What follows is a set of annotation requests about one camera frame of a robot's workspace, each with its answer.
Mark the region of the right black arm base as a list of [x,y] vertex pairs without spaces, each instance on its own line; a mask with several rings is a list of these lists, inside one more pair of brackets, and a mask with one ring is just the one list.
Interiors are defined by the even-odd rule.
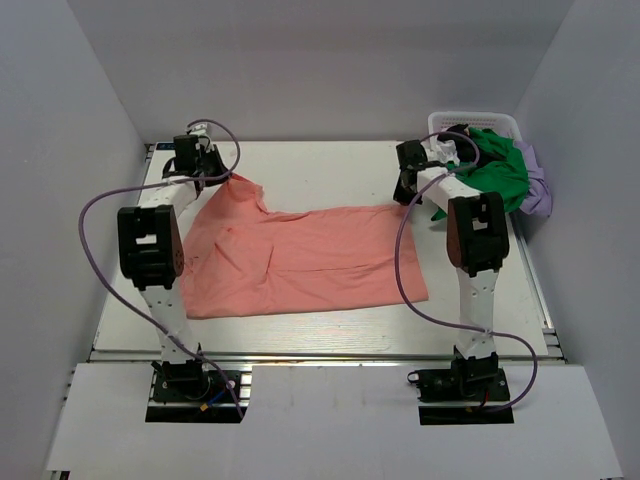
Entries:
[[414,370],[422,426],[507,425],[514,422],[506,374],[495,353],[466,359],[455,352],[447,368]]

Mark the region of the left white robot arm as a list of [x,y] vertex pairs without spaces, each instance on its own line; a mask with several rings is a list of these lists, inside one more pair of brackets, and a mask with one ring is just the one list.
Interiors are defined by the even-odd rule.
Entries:
[[134,207],[117,213],[122,275],[138,290],[153,319],[165,365],[190,362],[201,352],[188,325],[179,283],[186,265],[178,217],[204,189],[225,182],[228,168],[200,125],[173,139],[162,182]]

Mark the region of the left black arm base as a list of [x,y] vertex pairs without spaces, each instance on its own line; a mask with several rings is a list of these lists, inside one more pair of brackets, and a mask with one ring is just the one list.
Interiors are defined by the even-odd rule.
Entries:
[[239,424],[249,402],[249,374],[217,371],[199,360],[153,361],[145,421],[166,424]]

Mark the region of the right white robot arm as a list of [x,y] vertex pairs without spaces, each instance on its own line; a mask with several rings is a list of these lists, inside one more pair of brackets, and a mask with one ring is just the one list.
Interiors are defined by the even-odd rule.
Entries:
[[494,291],[509,253],[503,199],[459,180],[441,162],[430,161],[418,140],[396,146],[399,177],[393,199],[413,208],[428,198],[446,213],[446,250],[456,269],[460,293],[460,331],[455,355],[484,360],[495,353],[492,338]]

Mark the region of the salmon pink t shirt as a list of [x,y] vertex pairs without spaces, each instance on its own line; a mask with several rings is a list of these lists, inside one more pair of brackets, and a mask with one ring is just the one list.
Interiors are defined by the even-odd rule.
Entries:
[[270,211],[235,175],[200,208],[183,246],[188,318],[309,313],[426,301],[398,205]]

